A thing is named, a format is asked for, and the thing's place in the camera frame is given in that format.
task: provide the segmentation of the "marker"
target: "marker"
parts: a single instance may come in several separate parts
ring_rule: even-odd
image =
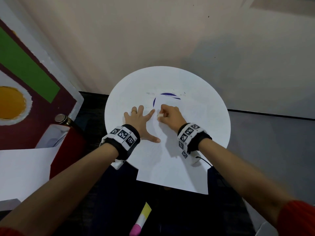
[[[129,236],[138,236],[141,232],[142,227],[144,226],[144,223],[146,222],[149,214],[151,212],[151,208],[148,205],[148,203],[146,202],[146,204],[144,205],[141,214],[139,215],[139,218],[136,222],[136,224],[132,227]]]

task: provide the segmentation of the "table top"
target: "table top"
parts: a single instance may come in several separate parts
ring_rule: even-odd
[[[124,124],[124,112],[131,112],[133,106],[138,107],[139,105],[143,105],[143,114],[147,114],[153,108],[153,101],[156,95],[162,93],[172,93],[183,100],[191,99],[201,104],[205,108],[204,116],[200,116],[194,122],[204,128],[215,142],[225,148],[227,147],[230,140],[231,123],[222,98],[210,84],[197,75],[174,67],[148,67],[137,70],[124,77],[114,87],[108,97],[105,107],[106,130],[111,131],[116,126]],[[149,127],[151,124],[150,121],[154,120],[156,119],[151,119],[147,122],[148,131],[151,129]],[[205,188],[207,178],[204,172],[206,173],[209,165],[200,161],[198,167],[188,167],[180,160],[182,157],[180,156],[180,152],[178,157],[175,158],[165,156],[165,153],[163,153],[163,155],[153,161],[147,160],[154,158],[154,156],[151,156],[151,152],[148,153],[148,149],[154,150],[155,146],[152,144],[156,143],[141,141],[128,159],[131,165],[139,169],[138,178],[141,179],[137,178],[138,180],[202,194],[208,193],[207,187]],[[156,166],[161,161],[167,161],[169,168],[158,169]],[[195,174],[196,172],[200,172],[199,168],[204,171],[202,175],[200,173]],[[180,172],[178,179],[174,175],[167,174],[168,171],[176,170]],[[189,181],[187,184],[193,186],[193,190],[190,186],[186,186],[185,179]]]

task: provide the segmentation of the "forearm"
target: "forearm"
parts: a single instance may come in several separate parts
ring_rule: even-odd
[[[276,225],[281,208],[293,197],[258,169],[210,139],[203,139],[199,150],[251,206]]]
[[[52,234],[117,156],[115,147],[102,145],[44,184],[10,212],[0,226],[14,228],[26,236]]]

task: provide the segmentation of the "paper sheet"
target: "paper sheet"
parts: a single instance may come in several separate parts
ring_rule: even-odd
[[[0,151],[0,201],[17,198],[22,202],[49,181],[50,165],[60,146]]]
[[[190,165],[189,161],[185,161],[178,146],[177,134],[157,120],[161,104],[178,107],[189,122],[198,123],[205,117],[206,107],[202,104],[187,98],[179,100],[157,95],[154,105],[156,111],[147,122],[147,129],[149,133],[160,138],[161,143],[141,141],[129,157],[128,162],[139,169],[137,180],[208,194],[209,165],[202,161]]]

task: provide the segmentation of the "cable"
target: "cable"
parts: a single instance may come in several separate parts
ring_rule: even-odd
[[[200,159],[204,160],[209,166],[213,167],[209,162],[207,162],[205,159],[201,158],[200,156],[196,156],[196,158],[200,158]]]

